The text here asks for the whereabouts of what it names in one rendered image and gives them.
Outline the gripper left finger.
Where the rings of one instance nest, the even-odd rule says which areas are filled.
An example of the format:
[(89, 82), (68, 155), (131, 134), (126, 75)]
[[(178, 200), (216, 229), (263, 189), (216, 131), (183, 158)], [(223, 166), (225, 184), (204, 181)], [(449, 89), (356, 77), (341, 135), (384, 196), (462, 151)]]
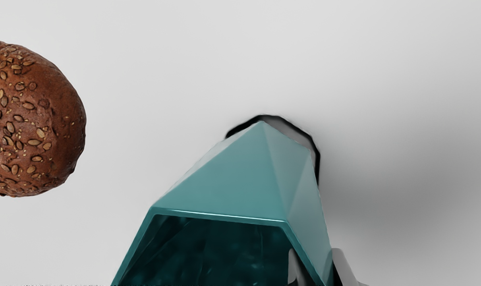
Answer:
[(289, 250), (288, 286), (316, 286), (295, 249)]

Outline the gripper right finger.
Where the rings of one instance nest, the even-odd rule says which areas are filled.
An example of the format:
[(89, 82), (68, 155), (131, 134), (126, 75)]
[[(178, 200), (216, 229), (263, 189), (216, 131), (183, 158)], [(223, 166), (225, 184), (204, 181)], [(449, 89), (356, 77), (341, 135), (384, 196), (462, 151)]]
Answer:
[(342, 286), (368, 286), (356, 279), (344, 252), (340, 248), (332, 248), (332, 258), (337, 277), (341, 281)]

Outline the teal faceted mug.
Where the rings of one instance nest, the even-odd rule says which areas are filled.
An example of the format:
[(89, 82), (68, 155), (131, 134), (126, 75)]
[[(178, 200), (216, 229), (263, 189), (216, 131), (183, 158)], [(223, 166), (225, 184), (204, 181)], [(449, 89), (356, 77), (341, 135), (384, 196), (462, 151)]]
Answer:
[(264, 122), (221, 141), (149, 209), (112, 284), (284, 286), (295, 250), (333, 286), (311, 152)]

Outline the brown seeded bread roll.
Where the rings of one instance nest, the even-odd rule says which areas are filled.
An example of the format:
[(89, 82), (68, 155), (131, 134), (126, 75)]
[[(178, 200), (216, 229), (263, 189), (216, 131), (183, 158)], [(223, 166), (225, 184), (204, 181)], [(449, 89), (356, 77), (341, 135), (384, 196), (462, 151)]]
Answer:
[(0, 41), (0, 196), (62, 185), (84, 150), (85, 127), (83, 103), (59, 68)]

